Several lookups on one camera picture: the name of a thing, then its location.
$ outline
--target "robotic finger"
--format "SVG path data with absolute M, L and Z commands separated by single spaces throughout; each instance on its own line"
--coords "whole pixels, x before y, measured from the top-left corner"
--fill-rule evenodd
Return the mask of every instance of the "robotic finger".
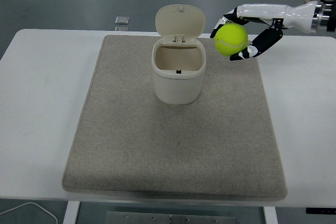
M 249 46 L 244 48 L 241 52 L 231 55 L 230 60 L 234 61 L 257 57 L 278 42 L 282 38 L 282 35 L 282 21 L 275 21 L 274 25 L 259 34 Z

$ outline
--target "lid hinge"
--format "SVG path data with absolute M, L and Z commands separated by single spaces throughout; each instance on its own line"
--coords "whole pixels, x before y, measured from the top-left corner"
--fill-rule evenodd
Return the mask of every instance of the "lid hinge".
M 174 35 L 174 39 L 173 42 L 175 42 L 176 44 L 182 44 L 183 42 L 185 42 L 184 36 L 183 35 Z

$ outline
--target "silver cylinder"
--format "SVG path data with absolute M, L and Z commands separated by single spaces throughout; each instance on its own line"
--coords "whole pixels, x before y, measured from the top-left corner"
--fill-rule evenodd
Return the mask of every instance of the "silver cylinder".
M 311 31 L 316 33 L 318 29 L 327 30 L 332 4 L 318 2 L 311 22 Z

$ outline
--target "white table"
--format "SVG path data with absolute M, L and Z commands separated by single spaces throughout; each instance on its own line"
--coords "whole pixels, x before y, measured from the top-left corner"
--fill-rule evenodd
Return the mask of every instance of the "white table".
M 61 186 L 99 49 L 108 34 L 157 36 L 25 29 L 14 37 L 0 61 L 0 198 L 153 202 L 68 193 Z M 258 57 L 288 187 L 286 199 L 179 201 L 336 207 L 335 54 L 333 38 L 285 36 Z

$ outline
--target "white cable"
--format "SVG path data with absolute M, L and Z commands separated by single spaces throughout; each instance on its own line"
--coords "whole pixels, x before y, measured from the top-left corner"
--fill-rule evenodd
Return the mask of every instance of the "white cable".
M 14 208 L 12 208 L 12 209 L 10 209 L 10 210 L 4 211 L 4 212 L 0 212 L 0 215 L 3 215 L 3 214 L 5 214 L 5 213 L 7 213 L 7 212 L 10 212 L 10 211 L 13 211 L 13 210 L 15 210 L 15 209 L 17 209 L 17 208 L 19 208 L 19 207 L 22 207 L 22 206 L 24 206 L 24 205 L 27 205 L 27 204 L 33 204 L 33 205 L 39 207 L 40 209 L 42 209 L 44 212 L 50 214 L 50 215 L 53 216 L 53 218 L 56 220 L 56 224 L 58 224 L 58 220 L 57 220 L 57 218 L 56 218 L 55 215 L 53 215 L 53 214 L 52 214 L 51 212 L 49 212 L 48 210 L 44 209 L 44 208 L 43 208 L 42 206 L 40 206 L 39 204 L 36 204 L 35 202 L 27 202 L 27 203 L 24 203 L 24 204 L 22 204 L 22 205 L 19 205 L 19 206 L 17 206 L 17 207 L 14 207 Z

